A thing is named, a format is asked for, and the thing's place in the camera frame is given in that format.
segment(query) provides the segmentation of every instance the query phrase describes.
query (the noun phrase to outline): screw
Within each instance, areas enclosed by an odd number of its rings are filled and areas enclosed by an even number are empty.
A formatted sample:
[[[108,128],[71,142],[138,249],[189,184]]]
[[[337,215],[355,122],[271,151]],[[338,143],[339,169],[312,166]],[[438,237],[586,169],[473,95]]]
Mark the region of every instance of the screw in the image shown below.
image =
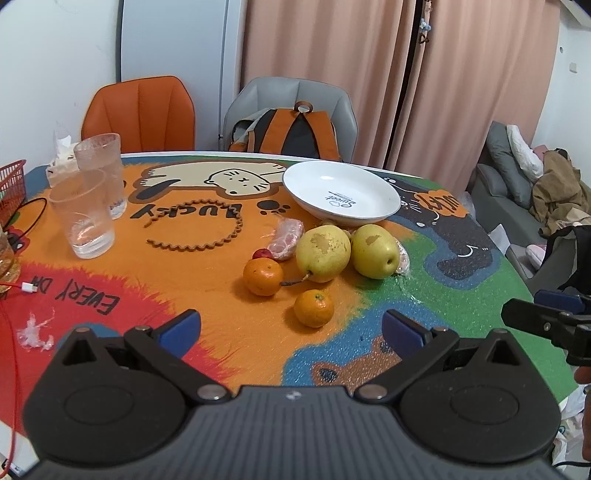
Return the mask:
[[[388,395],[388,390],[382,385],[370,383],[359,387],[359,395],[366,400],[379,400]]]
[[[217,384],[202,385],[197,390],[197,395],[204,400],[220,400],[226,395],[226,389]]]

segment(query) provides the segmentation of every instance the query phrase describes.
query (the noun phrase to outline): red basket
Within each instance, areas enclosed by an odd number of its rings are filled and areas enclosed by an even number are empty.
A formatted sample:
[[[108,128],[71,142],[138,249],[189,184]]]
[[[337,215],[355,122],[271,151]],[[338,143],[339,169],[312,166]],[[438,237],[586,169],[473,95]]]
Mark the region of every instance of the red basket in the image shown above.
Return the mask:
[[[6,227],[14,212],[27,196],[25,191],[26,160],[19,160],[0,168],[0,226]]]

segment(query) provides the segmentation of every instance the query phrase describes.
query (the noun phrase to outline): tissue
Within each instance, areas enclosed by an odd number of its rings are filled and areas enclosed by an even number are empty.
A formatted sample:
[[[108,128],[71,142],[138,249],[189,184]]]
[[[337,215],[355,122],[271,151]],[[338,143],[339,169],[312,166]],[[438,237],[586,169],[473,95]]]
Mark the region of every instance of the tissue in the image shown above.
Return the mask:
[[[54,135],[56,157],[49,163],[46,169],[47,181],[50,187],[56,186],[69,175],[78,171],[78,163],[74,157],[72,136],[57,138]]]

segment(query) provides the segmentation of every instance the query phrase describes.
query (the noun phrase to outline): small red fruit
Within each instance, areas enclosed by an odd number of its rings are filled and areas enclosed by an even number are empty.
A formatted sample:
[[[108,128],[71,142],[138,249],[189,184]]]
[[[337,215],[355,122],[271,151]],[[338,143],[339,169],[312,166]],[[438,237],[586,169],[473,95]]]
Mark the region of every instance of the small red fruit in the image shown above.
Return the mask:
[[[259,248],[259,250],[252,254],[252,259],[254,260],[255,258],[273,258],[273,254],[266,248]]]

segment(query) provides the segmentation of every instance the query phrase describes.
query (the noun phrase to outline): cup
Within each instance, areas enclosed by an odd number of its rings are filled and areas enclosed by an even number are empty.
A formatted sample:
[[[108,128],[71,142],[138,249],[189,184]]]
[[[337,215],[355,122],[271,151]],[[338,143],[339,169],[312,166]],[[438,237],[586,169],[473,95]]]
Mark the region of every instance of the cup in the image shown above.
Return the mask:
[[[115,242],[105,184],[104,171],[81,171],[49,191],[51,208],[72,250],[80,258],[98,257]]]
[[[102,134],[87,138],[74,147],[74,155],[80,171],[102,170],[105,172],[111,218],[115,220],[123,215],[127,208],[127,198],[125,198],[123,187],[119,134]]]
[[[0,229],[0,281],[3,283],[14,283],[21,274],[21,264],[14,255],[14,250],[8,242],[5,232]],[[0,293],[4,293],[10,287],[0,286]]]

